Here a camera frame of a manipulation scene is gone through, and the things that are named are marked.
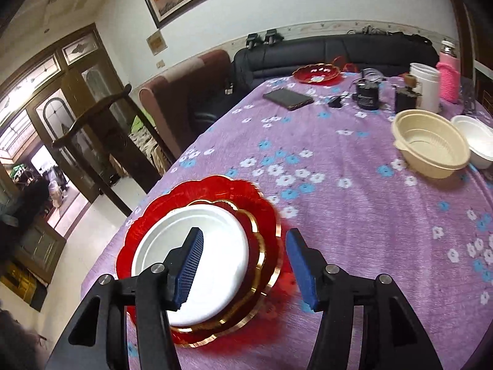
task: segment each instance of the floral tablecloth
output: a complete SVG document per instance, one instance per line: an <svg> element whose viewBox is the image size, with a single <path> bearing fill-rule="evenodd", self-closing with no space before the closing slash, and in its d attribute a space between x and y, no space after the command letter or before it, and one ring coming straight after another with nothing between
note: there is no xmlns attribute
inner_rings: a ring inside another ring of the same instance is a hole
<svg viewBox="0 0 493 370"><path fill-rule="evenodd" d="M334 87L289 77L256 88L154 186L90 270L82 296L100 274L115 274L128 227L153 199L185 180L226 174L258 185L328 262L357 276L390 274L443 367L461 368L493 319L493 178L472 166L443 180L413 172L393 145L390 105L363 111L350 97L342 108L327 105L355 76L344 74ZM262 97L280 87L312 95L315 103L289 112ZM443 102L447 118L461 110ZM477 117L493 125L481 107ZM178 357L183 369L303 369L320 319L301 300L292 273L283 271L250 323L209 345L178 349ZM361 328L356 316L356 345ZM252 336L249 329L260 332ZM130 322L128 334L131 368L138 369ZM357 368L357 358L351 354L350 368Z"/></svg>

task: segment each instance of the wooden chair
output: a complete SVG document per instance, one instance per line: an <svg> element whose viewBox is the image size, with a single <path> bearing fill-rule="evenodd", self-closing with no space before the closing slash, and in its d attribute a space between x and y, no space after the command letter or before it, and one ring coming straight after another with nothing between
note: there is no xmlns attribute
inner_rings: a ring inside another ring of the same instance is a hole
<svg viewBox="0 0 493 370"><path fill-rule="evenodd" d="M94 183L105 193L108 198L119 208L125 216L129 216L132 210L113 192L110 186L104 182L101 176L84 158L82 153L72 143L75 137L84 126L88 125L97 138L100 139L105 150L120 163L120 165L130 174L132 178L148 193L152 186L161 178L156 168L147 160L146 156L135 146L124 130L119 126L109 108L118 100L125 100L135 114L140 118L144 126L149 130L151 136L156 140L159 147L170 165L176 158L171 150L166 146L163 139L159 136L156 129L151 125L144 113L130 98L129 93L132 86L125 86L121 93L107 96L84 112L72 124L71 128L59 139L53 141L53 148L60 149L65 147L77 164L87 173Z"/></svg>

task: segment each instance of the pink knitted cover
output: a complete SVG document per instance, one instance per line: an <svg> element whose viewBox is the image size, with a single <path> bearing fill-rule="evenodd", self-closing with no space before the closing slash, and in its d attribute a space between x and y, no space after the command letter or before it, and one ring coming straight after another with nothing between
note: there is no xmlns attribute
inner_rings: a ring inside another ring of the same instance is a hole
<svg viewBox="0 0 493 370"><path fill-rule="evenodd" d="M445 63L436 65L440 71L440 97L451 103L457 103L460 86L460 73Z"/></svg>

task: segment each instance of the leather sofa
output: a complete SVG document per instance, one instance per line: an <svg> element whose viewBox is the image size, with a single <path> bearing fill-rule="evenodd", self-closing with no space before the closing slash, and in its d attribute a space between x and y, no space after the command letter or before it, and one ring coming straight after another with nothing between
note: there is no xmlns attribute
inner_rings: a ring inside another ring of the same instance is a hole
<svg viewBox="0 0 493 370"><path fill-rule="evenodd" d="M199 134L205 131L268 79L290 76L304 65L331 63L338 56L360 70L375 68L385 76L408 72L410 63L433 67L438 63L438 54L428 39L402 33L317 36L241 49L235 55L230 74L233 94L220 91L200 104L194 102L192 128Z"/></svg>
<svg viewBox="0 0 493 370"><path fill-rule="evenodd" d="M438 63L431 42L419 35L308 37L241 49L232 63L223 50L193 57L148 81L139 97L161 137L179 157L199 134L262 82L289 76L304 65L331 63L337 56L359 69L376 68L385 76L408 72L410 63Z"/></svg>

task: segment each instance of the red plate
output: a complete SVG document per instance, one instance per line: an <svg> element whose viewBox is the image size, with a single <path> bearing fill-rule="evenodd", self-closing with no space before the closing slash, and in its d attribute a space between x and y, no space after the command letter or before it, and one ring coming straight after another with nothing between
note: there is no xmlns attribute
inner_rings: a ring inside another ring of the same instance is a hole
<svg viewBox="0 0 493 370"><path fill-rule="evenodd" d="M294 71L293 76L301 83L332 86L342 80L341 70L332 64L307 65Z"/></svg>
<svg viewBox="0 0 493 370"><path fill-rule="evenodd" d="M228 200L239 208L250 212L257 220L259 233L264 238L266 257L257 292L227 322L213 330L197 330L186 333L172 331L173 341L185 347L205 345L220 335L233 332L244 326L257 313L263 296L274 285L279 276L283 261L280 223L277 213L270 203L263 198L255 186L247 181L232 180L223 175L213 175L200 181L193 180L181 183L167 195L158 197L146 208L142 217L135 220L127 232L125 244L116 260L118 278L121 279L131 276L132 261L137 247L147 231L157 221L171 210L185 207L191 202L200 199L209 201ZM238 215L237 218L243 227L247 229L245 216ZM250 240L252 235L251 230L250 232L247 231L247 235L249 235ZM240 291L244 291L244 286L248 288L247 282L247 280L243 282ZM228 310L231 305L241 298L239 295L240 291L224 311ZM129 307L128 312L135 322L135 308Z"/></svg>

